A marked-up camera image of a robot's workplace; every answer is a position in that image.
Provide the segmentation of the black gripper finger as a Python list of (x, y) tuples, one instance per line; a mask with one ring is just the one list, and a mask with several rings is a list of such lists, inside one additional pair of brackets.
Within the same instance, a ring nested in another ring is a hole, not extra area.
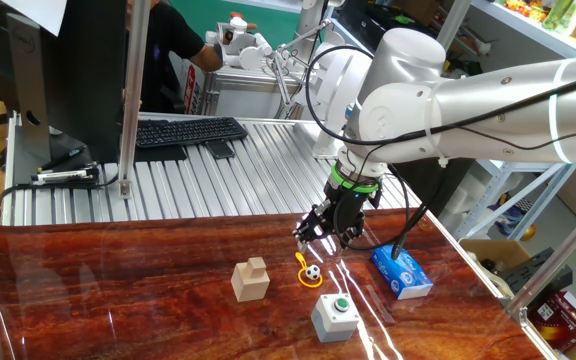
[(336, 237), (342, 249), (355, 249), (352, 243), (363, 235), (363, 223), (358, 222), (343, 228), (336, 225)]
[(293, 231), (293, 237), (300, 253), (304, 253), (311, 242), (325, 238), (328, 235), (326, 228), (327, 218), (324, 216), (327, 209), (327, 202), (313, 205), (311, 211), (305, 214), (297, 224)]

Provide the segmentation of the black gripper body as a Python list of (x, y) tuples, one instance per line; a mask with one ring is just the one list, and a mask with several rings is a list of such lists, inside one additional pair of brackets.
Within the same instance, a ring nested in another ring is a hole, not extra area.
[(366, 201), (378, 206), (381, 189), (380, 184), (367, 181), (360, 186), (346, 187), (335, 179), (329, 179), (324, 186), (326, 201), (321, 215), (319, 228), (324, 236), (361, 236), (365, 215), (363, 206)]

